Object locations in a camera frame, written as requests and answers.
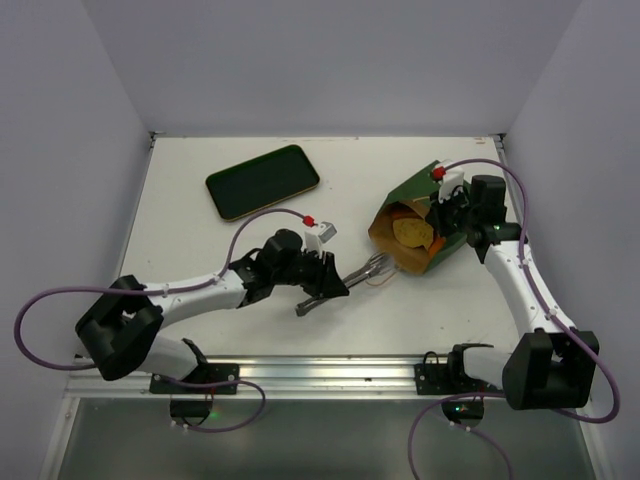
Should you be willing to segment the metal tongs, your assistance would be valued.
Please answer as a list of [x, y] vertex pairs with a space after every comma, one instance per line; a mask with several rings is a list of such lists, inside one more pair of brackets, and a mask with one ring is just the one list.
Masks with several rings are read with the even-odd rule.
[[[374, 277], [380, 276], [385, 273], [389, 273], [395, 269], [395, 263], [392, 257], [388, 253], [375, 253], [373, 254], [363, 266], [356, 269], [352, 273], [346, 275], [342, 281], [344, 285], [351, 289], [354, 286], [363, 283]], [[329, 298], [318, 297], [307, 299], [295, 307], [295, 313], [297, 317], [304, 317], [313, 309], [329, 301]]]

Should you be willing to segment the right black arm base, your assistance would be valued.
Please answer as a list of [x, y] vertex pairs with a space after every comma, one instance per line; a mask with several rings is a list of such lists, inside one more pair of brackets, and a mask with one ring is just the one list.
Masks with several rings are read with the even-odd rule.
[[414, 384], [418, 395], [453, 395], [478, 391], [482, 382], [469, 377], [463, 366], [463, 353], [476, 344], [456, 344], [445, 356], [427, 351], [414, 365]]

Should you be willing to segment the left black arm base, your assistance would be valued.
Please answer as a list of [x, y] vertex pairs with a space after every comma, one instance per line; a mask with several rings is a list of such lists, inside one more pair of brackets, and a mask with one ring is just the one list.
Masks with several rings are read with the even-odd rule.
[[[239, 379], [240, 366], [237, 363], [208, 363], [200, 365], [191, 373], [184, 382], [194, 384], [230, 382]], [[235, 395], [237, 385], [225, 385], [213, 389], [185, 388], [168, 382], [158, 375], [154, 375], [150, 382], [149, 392], [159, 395], [197, 395], [219, 394]]]

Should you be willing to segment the yellow round fake bread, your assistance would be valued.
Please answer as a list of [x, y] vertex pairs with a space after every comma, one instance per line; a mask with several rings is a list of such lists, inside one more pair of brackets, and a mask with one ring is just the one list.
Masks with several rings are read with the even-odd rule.
[[408, 248], [428, 249], [434, 240], [433, 228], [421, 218], [399, 218], [392, 223], [395, 239]]

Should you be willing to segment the orange fake bread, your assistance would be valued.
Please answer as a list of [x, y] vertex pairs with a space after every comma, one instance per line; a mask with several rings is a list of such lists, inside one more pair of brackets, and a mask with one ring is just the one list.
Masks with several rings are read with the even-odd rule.
[[442, 237], [437, 237], [429, 248], [429, 254], [435, 255], [438, 253], [446, 243], [446, 239]]

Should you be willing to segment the green brown paper bag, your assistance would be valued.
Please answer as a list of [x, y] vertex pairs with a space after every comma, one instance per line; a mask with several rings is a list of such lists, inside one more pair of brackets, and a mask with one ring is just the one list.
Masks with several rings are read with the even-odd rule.
[[433, 162], [393, 189], [368, 228], [374, 246], [396, 267], [422, 275], [464, 244], [484, 261], [506, 220], [502, 177], [464, 179], [461, 168]]

